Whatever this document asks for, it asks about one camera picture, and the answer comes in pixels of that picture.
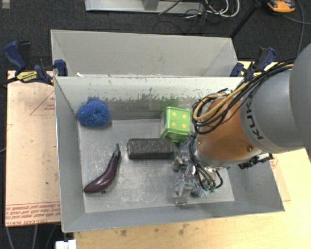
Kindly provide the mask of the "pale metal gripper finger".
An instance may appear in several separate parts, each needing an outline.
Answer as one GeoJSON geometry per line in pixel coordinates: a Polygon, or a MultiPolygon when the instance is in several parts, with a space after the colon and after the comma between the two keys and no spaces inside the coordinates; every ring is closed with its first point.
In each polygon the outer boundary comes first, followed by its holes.
{"type": "Polygon", "coordinates": [[[189,200],[189,195],[192,191],[192,186],[186,184],[185,182],[179,182],[174,187],[174,204],[175,205],[183,205],[187,204],[189,200]]]}
{"type": "Polygon", "coordinates": [[[172,170],[179,172],[180,169],[185,169],[188,165],[188,157],[183,154],[178,154],[172,162],[172,170]]]}

